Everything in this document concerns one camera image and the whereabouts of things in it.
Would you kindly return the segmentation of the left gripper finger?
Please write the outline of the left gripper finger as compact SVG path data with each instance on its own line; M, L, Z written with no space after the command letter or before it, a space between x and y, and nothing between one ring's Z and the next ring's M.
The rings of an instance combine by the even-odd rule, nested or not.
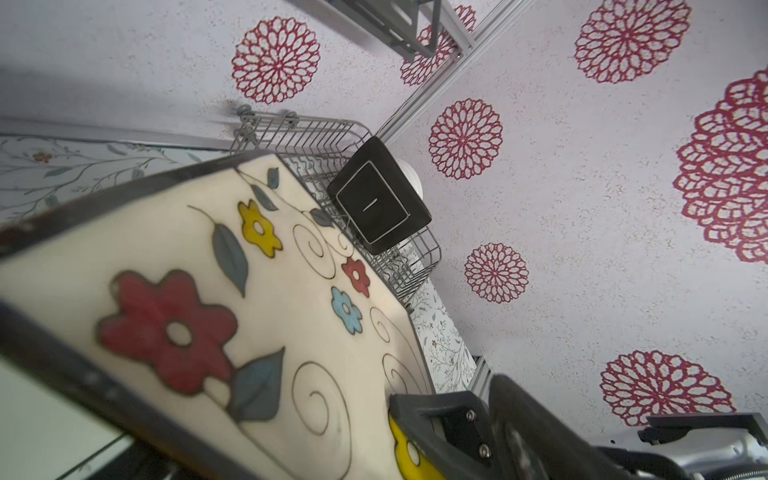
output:
M504 479L527 479L537 459L549 479L628 479L511 378L496 374L489 390L493 456Z

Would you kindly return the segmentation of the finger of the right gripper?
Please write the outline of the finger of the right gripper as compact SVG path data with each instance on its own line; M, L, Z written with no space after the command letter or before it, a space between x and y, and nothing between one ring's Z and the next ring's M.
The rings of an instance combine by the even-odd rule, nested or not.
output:
M487 402L470 391L394 394L394 458L404 479L508 479Z

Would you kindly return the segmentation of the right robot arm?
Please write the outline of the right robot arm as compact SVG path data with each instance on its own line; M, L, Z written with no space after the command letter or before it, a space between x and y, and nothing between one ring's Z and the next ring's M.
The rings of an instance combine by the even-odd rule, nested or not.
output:
M592 440L506 378L487 399L464 391L389 400L406 479L764 479L761 415L653 415Z

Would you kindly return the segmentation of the grey wall shelf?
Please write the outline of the grey wall shelf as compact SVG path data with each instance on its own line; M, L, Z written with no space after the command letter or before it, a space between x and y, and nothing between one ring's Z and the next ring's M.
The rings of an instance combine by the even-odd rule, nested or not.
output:
M431 58L439 46L442 2L392 0L332 0L327 4L411 62L416 56ZM430 37L420 40L419 18L426 8Z

